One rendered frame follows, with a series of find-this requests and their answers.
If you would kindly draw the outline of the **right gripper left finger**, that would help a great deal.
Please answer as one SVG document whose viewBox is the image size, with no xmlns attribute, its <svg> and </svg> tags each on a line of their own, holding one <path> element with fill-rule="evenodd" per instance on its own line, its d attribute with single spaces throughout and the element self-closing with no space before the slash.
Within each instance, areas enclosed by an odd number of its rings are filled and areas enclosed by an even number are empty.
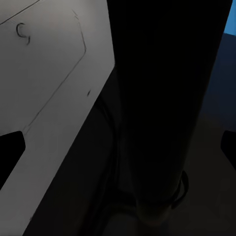
<svg viewBox="0 0 236 236">
<path fill-rule="evenodd" d="M 0 190 L 26 149 L 22 131 L 0 136 Z"/>
</svg>

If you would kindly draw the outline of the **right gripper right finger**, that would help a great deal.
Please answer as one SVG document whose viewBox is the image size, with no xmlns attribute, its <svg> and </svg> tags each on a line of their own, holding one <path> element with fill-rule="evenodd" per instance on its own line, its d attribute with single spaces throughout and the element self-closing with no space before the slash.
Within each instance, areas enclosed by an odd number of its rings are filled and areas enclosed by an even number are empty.
<svg viewBox="0 0 236 236">
<path fill-rule="evenodd" d="M 236 170 L 236 133 L 225 131 L 220 147 Z"/>
</svg>

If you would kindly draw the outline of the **monitor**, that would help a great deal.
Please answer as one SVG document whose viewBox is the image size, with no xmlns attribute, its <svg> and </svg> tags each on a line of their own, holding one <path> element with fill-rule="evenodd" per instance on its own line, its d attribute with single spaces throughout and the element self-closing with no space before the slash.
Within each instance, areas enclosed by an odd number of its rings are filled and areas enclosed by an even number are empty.
<svg viewBox="0 0 236 236">
<path fill-rule="evenodd" d="M 115 206 L 150 227 L 166 220 L 187 195 L 183 167 L 232 3 L 0 0 L 0 136 L 22 131 L 26 144 L 0 190 L 0 236 L 23 236 L 95 102 L 113 158 L 84 236 Z M 115 66 L 133 193 L 115 187 L 118 136 L 100 96 Z"/>
</svg>

